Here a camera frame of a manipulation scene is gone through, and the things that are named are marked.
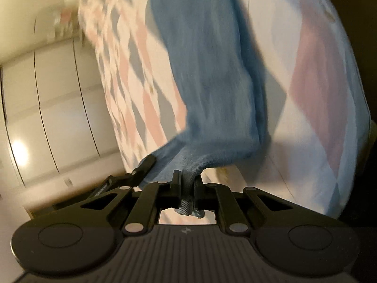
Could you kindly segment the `blue denim jeans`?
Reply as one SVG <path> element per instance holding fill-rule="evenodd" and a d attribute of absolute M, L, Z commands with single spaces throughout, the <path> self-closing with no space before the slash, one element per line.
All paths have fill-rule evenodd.
<path fill-rule="evenodd" d="M 268 140 L 265 70 L 240 0 L 150 0 L 187 108 L 185 130 L 155 151 L 146 182 L 256 162 Z"/>

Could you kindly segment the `white wardrobe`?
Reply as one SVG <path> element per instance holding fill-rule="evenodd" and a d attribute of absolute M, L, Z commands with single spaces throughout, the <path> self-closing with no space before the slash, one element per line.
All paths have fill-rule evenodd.
<path fill-rule="evenodd" d="M 25 53 L 1 68 L 6 138 L 24 186 L 110 160 L 119 148 L 93 48 L 68 39 Z"/>

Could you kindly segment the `checkered pink blue bed quilt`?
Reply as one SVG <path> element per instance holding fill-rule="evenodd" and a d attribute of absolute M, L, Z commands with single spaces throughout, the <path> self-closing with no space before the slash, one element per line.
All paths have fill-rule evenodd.
<path fill-rule="evenodd" d="M 352 46 L 330 0 L 240 0 L 265 70 L 268 140 L 256 162 L 207 168 L 206 181 L 259 187 L 337 218 L 371 135 Z M 150 0 L 79 0 L 123 165 L 185 130 L 187 108 Z"/>

